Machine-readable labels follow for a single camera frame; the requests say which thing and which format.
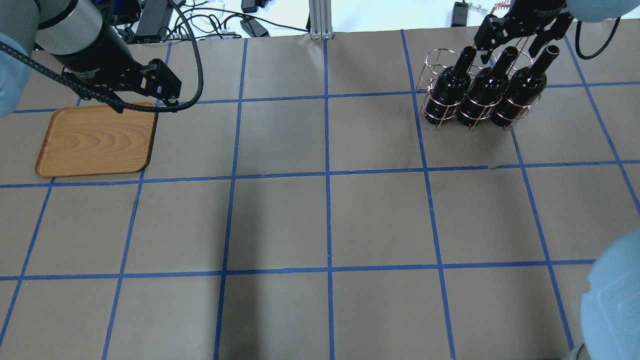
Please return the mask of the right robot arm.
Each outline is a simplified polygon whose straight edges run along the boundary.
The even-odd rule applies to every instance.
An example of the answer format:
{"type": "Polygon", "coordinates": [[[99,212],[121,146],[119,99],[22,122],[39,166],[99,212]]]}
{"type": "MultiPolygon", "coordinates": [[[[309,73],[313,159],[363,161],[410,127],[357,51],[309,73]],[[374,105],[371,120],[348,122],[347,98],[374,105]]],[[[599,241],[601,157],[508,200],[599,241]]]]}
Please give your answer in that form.
{"type": "MultiPolygon", "coordinates": [[[[637,0],[512,0],[505,16],[485,16],[473,43],[487,63],[499,46],[534,36],[528,52],[542,55],[534,66],[548,66],[557,53],[542,47],[566,34],[573,20],[576,32],[583,23],[615,19],[619,24],[638,6],[637,0]]],[[[583,345],[570,360],[639,358],[639,272],[639,231],[634,230],[608,246],[590,269],[590,287],[580,303],[583,345]]]]}

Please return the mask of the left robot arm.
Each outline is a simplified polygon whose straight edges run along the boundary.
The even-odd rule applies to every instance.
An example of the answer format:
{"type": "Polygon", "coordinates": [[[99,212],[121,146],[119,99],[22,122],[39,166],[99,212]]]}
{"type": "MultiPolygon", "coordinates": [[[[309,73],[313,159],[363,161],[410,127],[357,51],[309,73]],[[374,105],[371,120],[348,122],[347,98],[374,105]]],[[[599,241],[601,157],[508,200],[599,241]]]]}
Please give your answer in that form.
{"type": "Polygon", "coordinates": [[[125,41],[91,0],[3,0],[1,2],[1,116],[16,111],[37,71],[115,112],[159,113],[150,105],[122,100],[135,92],[179,110],[182,83],[160,59],[135,61],[125,41]]]}

